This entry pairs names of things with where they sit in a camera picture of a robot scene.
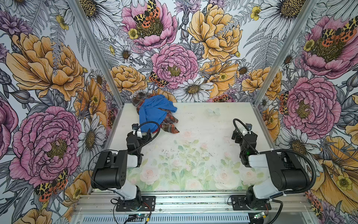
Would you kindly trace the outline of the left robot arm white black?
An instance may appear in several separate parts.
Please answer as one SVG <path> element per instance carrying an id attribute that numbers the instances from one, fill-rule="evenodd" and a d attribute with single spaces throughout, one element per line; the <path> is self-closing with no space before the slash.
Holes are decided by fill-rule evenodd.
<path id="1" fill-rule="evenodd" d="M 142 164 L 142 147 L 152 139 L 151 133 L 128 133 L 126 150 L 104 150 L 91 175 L 91 186 L 94 189 L 110 190 L 117 194 L 116 211 L 139 211 L 143 199 L 139 187 L 128 181 L 127 171 L 139 168 Z"/>

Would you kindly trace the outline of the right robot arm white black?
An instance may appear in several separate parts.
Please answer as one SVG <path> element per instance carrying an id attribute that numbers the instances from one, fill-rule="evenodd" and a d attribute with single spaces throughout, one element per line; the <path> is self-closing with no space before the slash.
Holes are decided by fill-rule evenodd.
<path id="1" fill-rule="evenodd" d="M 287 194 L 303 193 L 314 185 L 316 171 L 312 170 L 312 174 L 309 175 L 298 160 L 307 160 L 306 156 L 285 149 L 257 152 L 257 135 L 253 132 L 243 134 L 235 130 L 232 140 L 240 145 L 242 165 L 247 168 L 265 168 L 269 171 L 268 179 L 248 187 L 244 195 L 230 197 L 234 210 L 270 210 L 270 202 L 273 199 Z"/>

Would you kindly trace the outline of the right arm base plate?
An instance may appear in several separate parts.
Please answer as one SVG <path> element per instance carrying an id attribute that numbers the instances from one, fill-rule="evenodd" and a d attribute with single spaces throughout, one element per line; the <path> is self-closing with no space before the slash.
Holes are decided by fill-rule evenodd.
<path id="1" fill-rule="evenodd" d="M 230 196 L 229 202 L 234 211 L 269 211 L 271 205 L 269 200 L 263 199 L 247 199 L 244 195 Z"/>

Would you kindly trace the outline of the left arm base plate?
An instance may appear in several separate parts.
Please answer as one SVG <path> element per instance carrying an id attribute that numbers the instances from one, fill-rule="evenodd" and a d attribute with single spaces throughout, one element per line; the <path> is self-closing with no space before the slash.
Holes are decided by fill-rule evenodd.
<path id="1" fill-rule="evenodd" d="M 116 212 L 143 212 L 154 211 L 156 205 L 155 196 L 142 196 L 133 200 L 120 200 L 116 204 Z"/>

